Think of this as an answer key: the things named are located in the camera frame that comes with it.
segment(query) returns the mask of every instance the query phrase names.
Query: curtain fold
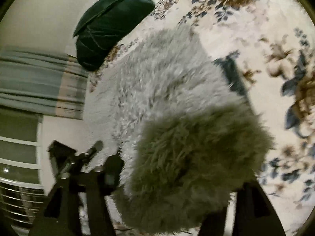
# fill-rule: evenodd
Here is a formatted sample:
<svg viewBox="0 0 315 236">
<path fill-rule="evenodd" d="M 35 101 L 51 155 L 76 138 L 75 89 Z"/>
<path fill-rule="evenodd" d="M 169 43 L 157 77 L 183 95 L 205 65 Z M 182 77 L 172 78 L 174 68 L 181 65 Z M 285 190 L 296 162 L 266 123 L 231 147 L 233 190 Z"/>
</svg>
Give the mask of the curtain fold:
<svg viewBox="0 0 315 236">
<path fill-rule="evenodd" d="M 82 119 L 88 72 L 75 58 L 28 48 L 0 49 L 0 105 Z"/>
</svg>

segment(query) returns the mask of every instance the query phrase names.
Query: wall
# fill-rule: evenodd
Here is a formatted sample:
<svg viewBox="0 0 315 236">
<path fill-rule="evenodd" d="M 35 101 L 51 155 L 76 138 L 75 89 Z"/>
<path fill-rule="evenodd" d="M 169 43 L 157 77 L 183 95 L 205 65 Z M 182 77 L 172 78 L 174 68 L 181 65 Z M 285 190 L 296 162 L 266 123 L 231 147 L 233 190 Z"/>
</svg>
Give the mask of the wall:
<svg viewBox="0 0 315 236">
<path fill-rule="evenodd" d="M 49 153 L 50 144 L 58 142 L 74 148 L 78 153 L 87 151 L 93 143 L 89 143 L 90 133 L 84 121 L 65 119 L 59 117 L 44 116 L 42 129 L 42 184 L 45 193 L 48 194 L 55 183 L 50 165 Z"/>
<path fill-rule="evenodd" d="M 88 0 L 15 0 L 0 23 L 0 46 L 64 52 Z"/>
</svg>

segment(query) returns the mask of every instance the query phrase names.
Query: floral bedsheet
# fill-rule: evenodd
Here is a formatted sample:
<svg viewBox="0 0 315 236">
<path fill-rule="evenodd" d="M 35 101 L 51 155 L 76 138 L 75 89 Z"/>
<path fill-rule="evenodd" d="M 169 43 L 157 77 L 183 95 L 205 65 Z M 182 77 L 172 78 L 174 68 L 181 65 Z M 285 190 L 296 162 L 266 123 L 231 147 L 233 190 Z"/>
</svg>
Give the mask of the floral bedsheet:
<svg viewBox="0 0 315 236">
<path fill-rule="evenodd" d="M 233 60 L 256 113 L 276 145 L 257 175 L 287 235 L 294 235 L 315 206 L 315 27 L 297 0 L 154 0 L 155 10 L 125 37 L 91 77 L 152 31 L 190 24 L 209 58 Z"/>
</svg>

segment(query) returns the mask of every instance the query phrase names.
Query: gray curtain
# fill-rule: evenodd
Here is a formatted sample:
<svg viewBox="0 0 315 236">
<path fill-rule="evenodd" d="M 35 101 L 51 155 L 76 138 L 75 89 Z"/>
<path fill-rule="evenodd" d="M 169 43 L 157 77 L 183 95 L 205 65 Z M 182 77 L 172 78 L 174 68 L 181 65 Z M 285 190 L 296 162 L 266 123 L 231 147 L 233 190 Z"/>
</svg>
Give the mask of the gray curtain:
<svg viewBox="0 0 315 236">
<path fill-rule="evenodd" d="M 0 48 L 0 105 L 82 119 L 88 72 L 77 60 L 28 48 Z"/>
</svg>

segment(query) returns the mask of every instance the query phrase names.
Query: dark green pillow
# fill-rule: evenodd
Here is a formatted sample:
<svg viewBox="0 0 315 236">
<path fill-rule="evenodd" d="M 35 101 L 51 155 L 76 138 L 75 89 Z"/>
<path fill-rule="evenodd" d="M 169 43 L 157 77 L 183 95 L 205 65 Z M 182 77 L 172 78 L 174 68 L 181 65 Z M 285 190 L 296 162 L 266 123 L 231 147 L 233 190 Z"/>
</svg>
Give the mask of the dark green pillow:
<svg viewBox="0 0 315 236">
<path fill-rule="evenodd" d="M 111 49 L 155 8 L 153 0 L 99 0 L 80 19 L 73 36 L 78 62 L 88 71 L 103 64 Z"/>
</svg>

